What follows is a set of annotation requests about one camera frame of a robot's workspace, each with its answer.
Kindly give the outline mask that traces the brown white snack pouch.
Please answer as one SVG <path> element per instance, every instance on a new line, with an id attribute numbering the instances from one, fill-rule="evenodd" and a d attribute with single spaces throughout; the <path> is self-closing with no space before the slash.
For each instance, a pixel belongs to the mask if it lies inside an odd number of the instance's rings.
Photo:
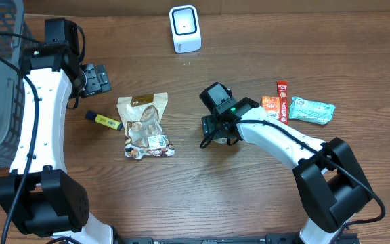
<path id="1" fill-rule="evenodd" d="M 168 103 L 168 93 L 120 97 L 117 109 L 127 140 L 126 157 L 171 157 L 175 148 L 160 125 Z"/>

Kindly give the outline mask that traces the teal white tissue pack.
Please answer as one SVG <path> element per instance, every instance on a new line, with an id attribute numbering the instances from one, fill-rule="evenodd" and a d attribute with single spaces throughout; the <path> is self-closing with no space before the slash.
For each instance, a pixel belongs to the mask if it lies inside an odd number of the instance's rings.
<path id="1" fill-rule="evenodd" d="M 288 118 L 326 125 L 332 120 L 335 109 L 333 104 L 293 96 Z"/>

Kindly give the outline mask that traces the yellow glue stick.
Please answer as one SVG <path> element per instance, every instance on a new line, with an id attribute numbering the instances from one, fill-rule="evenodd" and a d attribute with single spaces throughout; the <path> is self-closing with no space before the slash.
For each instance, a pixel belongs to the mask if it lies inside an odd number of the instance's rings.
<path id="1" fill-rule="evenodd" d="M 95 121 L 96 123 L 114 129 L 116 131 L 120 131 L 123 128 L 123 124 L 121 122 L 90 110 L 88 110 L 87 113 L 85 114 L 85 118 L 91 121 Z"/>

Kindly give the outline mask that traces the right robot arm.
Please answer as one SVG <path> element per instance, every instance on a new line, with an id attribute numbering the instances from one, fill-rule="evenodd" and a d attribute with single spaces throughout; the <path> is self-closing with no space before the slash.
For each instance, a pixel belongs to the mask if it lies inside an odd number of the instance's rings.
<path id="1" fill-rule="evenodd" d="M 373 191 L 348 143 L 306 136 L 268 115 L 258 102 L 247 97 L 237 101 L 218 82 L 200 99 L 210 112 L 202 118 L 201 148 L 217 138 L 229 146 L 245 141 L 293 173 L 308 220 L 299 232 L 266 235 L 266 243 L 359 243 L 356 234 L 344 231 L 372 200 Z"/>

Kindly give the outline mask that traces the orange snack packet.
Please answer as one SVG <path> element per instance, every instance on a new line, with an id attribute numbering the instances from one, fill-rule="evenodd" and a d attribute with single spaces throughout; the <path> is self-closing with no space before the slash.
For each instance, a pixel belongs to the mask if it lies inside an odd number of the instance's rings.
<path id="1" fill-rule="evenodd" d="M 279 119 L 280 115 L 280 99 L 275 96 L 263 96 L 261 105 L 269 116 Z"/>

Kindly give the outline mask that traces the grey tape roll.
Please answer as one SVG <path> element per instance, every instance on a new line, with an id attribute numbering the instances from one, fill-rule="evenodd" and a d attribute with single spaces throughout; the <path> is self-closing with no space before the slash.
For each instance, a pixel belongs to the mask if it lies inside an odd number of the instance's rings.
<path id="1" fill-rule="evenodd" d="M 215 136 L 213 141 L 218 143 L 218 144 L 227 144 L 228 143 L 228 137 L 225 137 L 225 136 Z"/>

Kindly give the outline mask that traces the red white snack bar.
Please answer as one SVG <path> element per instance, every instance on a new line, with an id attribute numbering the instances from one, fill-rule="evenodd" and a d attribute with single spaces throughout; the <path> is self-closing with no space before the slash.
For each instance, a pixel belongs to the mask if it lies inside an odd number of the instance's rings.
<path id="1" fill-rule="evenodd" d="M 279 120 L 283 124 L 288 124 L 288 82 L 281 80 L 277 81 L 278 97 L 280 99 L 280 114 Z"/>

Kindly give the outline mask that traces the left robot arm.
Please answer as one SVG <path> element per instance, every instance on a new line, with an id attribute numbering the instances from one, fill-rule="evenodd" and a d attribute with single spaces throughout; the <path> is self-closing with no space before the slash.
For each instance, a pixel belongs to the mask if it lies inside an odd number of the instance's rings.
<path id="1" fill-rule="evenodd" d="M 16 72 L 25 86 L 18 149 L 0 177 L 7 225 L 50 243 L 118 243 L 89 209 L 87 191 L 66 171 L 64 123 L 70 99 L 109 92 L 103 66 L 84 64 L 85 35 L 65 18 L 45 21 L 45 40 L 24 50 Z"/>

